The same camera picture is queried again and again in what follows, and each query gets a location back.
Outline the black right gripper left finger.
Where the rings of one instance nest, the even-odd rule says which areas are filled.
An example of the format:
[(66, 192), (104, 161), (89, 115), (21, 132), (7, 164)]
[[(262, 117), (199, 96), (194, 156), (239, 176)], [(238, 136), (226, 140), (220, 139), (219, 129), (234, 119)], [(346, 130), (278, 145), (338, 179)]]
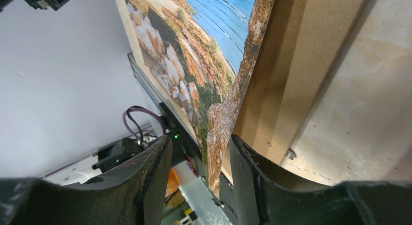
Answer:
[(142, 153), (85, 183), (40, 178), (0, 181), (3, 225), (158, 225), (172, 159), (164, 135)]

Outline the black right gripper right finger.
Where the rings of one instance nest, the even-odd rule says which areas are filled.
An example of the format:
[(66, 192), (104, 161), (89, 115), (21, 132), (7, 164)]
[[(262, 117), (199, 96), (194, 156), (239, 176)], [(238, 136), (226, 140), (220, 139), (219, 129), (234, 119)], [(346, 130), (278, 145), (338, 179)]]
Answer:
[(241, 225), (409, 225), (410, 181), (327, 186), (271, 162), (237, 135), (230, 162)]

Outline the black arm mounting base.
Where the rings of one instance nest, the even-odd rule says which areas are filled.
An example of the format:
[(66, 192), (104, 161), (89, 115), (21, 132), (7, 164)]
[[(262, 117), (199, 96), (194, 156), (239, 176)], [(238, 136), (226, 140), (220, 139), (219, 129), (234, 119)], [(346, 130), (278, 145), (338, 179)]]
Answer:
[(181, 124), (165, 102), (159, 104), (161, 118), (171, 130), (172, 166), (180, 180), (180, 190), (202, 225), (237, 225), (238, 215), (231, 177), (220, 173), (220, 188), (214, 193), (208, 187), (201, 151), (192, 135)]

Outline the landscape beach photo print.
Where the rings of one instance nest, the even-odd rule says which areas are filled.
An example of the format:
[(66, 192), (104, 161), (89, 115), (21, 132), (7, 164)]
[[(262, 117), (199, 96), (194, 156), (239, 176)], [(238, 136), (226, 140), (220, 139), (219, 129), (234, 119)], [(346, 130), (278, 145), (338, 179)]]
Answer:
[(116, 0), (137, 66), (183, 119), (215, 193), (274, 1)]

